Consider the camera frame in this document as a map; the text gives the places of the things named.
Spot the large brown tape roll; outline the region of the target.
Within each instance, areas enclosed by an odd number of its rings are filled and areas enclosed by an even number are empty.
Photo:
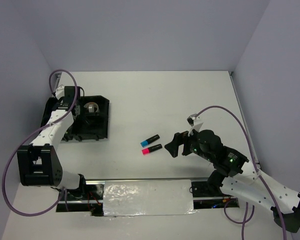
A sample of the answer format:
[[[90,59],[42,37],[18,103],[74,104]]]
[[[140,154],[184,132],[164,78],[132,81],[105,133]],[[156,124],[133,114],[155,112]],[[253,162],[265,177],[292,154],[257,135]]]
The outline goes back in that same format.
[[[99,113],[100,107],[96,102],[88,102],[83,106],[89,113]]]

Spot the pink highlighter marker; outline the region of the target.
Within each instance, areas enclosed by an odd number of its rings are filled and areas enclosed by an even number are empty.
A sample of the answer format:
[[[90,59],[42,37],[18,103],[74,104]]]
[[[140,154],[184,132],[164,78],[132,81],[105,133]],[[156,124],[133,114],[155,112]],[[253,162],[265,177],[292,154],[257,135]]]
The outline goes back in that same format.
[[[148,155],[152,152],[158,151],[162,148],[163,148],[163,146],[161,144],[156,144],[156,145],[153,145],[153,146],[146,146],[144,149],[141,150],[141,152],[145,156],[145,155]]]

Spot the blue highlighter marker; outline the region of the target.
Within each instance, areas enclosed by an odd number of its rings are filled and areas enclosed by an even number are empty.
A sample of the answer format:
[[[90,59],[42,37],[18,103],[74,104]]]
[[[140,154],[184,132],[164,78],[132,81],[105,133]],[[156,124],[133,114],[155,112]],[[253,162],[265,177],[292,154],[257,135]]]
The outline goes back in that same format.
[[[144,148],[144,147],[148,146],[149,144],[157,141],[159,138],[160,138],[160,136],[158,134],[156,134],[156,135],[151,136],[151,137],[147,138],[146,140],[142,141],[140,143],[140,145]]]

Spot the small clear tape roll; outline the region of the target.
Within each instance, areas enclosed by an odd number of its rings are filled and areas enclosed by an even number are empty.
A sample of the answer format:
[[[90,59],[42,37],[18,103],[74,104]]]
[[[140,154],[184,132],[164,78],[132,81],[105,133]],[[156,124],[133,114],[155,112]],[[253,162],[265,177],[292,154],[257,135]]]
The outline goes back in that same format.
[[[89,104],[87,107],[87,110],[89,113],[94,113],[95,112],[95,106],[93,104]]]

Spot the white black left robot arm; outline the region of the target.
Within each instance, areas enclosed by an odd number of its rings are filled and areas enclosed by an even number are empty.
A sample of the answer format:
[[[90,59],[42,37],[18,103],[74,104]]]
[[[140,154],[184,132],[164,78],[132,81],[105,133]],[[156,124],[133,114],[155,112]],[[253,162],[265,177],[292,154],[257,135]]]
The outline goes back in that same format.
[[[23,186],[50,186],[66,188],[72,196],[81,200],[87,196],[88,187],[82,174],[62,168],[57,149],[64,135],[79,116],[80,88],[60,86],[55,97],[46,102],[37,137],[17,150],[20,182]]]

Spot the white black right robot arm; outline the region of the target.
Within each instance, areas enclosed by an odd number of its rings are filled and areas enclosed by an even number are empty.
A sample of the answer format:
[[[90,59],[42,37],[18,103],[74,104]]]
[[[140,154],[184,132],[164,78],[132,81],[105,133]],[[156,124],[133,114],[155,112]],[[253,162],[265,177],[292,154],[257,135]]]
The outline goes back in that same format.
[[[274,222],[286,231],[300,229],[300,192],[279,183],[239,151],[224,145],[212,130],[177,132],[164,147],[174,158],[195,154],[213,165],[207,190],[213,196],[231,195],[273,213]]]

